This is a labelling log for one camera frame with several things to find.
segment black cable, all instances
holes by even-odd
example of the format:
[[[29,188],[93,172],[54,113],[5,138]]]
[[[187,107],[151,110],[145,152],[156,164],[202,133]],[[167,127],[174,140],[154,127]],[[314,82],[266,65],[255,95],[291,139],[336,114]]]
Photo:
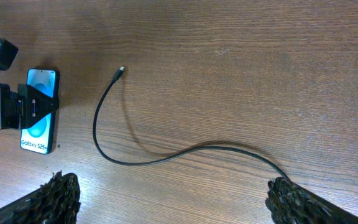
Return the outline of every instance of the black cable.
[[[94,145],[96,146],[96,148],[98,148],[98,151],[100,152],[100,154],[102,154],[102,156],[107,159],[108,161],[111,161],[115,164],[119,164],[119,165],[124,165],[124,166],[146,166],[146,165],[153,165],[153,164],[158,164],[161,162],[165,162],[165,161],[169,161],[171,159],[175,159],[178,158],[180,156],[183,156],[185,154],[191,153],[191,152],[195,152],[195,151],[200,151],[200,150],[205,150],[205,149],[210,149],[210,150],[221,150],[221,151],[232,151],[232,152],[238,152],[241,154],[245,154],[248,155],[250,157],[259,159],[262,162],[267,163],[268,165],[270,165],[271,167],[273,167],[273,169],[275,169],[282,177],[287,178],[288,180],[290,179],[280,168],[278,168],[278,166],[276,166],[273,162],[270,162],[268,159],[263,158],[260,155],[257,155],[255,153],[252,152],[248,152],[242,149],[237,149],[235,147],[226,147],[226,146],[196,146],[196,147],[192,147],[183,151],[180,151],[172,156],[168,156],[166,158],[163,159],[157,159],[155,161],[150,161],[150,162],[122,162],[122,161],[118,161],[115,160],[109,156],[107,156],[100,148],[98,140],[96,139],[96,123],[98,120],[98,115],[99,115],[99,110],[100,107],[103,104],[103,101],[106,97],[106,95],[109,93],[109,90],[111,89],[111,87],[115,84],[115,82],[121,77],[121,75],[124,73],[124,67],[121,67],[113,76],[112,81],[110,83],[110,85],[107,87],[106,91],[103,93],[102,98],[99,101],[98,107],[96,108],[96,111],[94,113],[94,118],[93,118],[93,128],[92,128],[92,135],[93,135],[93,141],[94,141]]]

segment wood grain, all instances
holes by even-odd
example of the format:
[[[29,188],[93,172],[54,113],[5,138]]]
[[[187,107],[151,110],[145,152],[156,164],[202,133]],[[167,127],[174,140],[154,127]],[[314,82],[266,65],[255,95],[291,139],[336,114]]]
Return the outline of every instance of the wood grain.
[[[43,156],[0,131],[0,207],[52,172],[74,172],[78,223],[271,223],[265,164],[197,152],[150,167],[116,166],[93,145],[96,105],[106,153],[147,161],[193,144],[253,145],[301,186],[358,215],[358,3],[350,1],[0,0],[0,37],[19,47],[0,82],[61,73],[56,147]]]

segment cable connector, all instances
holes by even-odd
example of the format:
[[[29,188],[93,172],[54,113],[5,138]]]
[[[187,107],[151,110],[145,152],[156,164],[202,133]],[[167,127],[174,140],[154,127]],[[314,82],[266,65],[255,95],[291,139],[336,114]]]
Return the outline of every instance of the cable connector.
[[[121,66],[121,68],[119,68],[119,70],[116,71],[116,73],[114,74],[112,81],[113,82],[117,81],[123,73],[124,73],[124,66]]]

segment wooden table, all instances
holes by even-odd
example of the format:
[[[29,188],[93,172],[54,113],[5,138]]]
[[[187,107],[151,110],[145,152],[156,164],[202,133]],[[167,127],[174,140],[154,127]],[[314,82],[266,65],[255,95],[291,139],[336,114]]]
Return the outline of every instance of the wooden table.
[[[358,3],[0,1],[0,37],[29,68],[61,73],[55,149],[0,131],[0,207],[52,172],[74,172],[78,223],[272,223],[268,165],[196,152],[149,167],[114,165],[92,140],[96,105],[107,154],[147,161],[203,141],[250,144],[296,183],[358,215]]]

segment blue circle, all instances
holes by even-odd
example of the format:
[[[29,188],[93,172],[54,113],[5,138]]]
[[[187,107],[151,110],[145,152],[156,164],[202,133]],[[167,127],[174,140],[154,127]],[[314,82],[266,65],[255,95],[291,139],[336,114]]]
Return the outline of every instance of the blue circle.
[[[34,86],[37,90],[41,91],[42,93],[46,93],[47,87],[44,84],[38,83]],[[31,128],[27,129],[29,134],[35,138],[40,137],[44,134],[45,129],[47,128],[47,118],[44,117],[37,124],[33,125]]]

